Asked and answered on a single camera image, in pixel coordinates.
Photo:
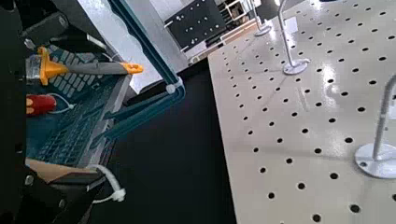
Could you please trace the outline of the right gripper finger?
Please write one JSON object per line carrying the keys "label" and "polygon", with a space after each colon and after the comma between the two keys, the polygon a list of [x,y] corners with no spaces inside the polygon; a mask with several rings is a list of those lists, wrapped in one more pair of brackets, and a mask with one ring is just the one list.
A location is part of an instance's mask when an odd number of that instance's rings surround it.
{"label": "right gripper finger", "polygon": [[75,53],[105,53],[107,50],[102,40],[71,24],[61,12],[24,28],[20,37],[32,49],[54,45]]}
{"label": "right gripper finger", "polygon": [[18,224],[78,224],[105,182],[103,175],[64,175],[24,188]]}

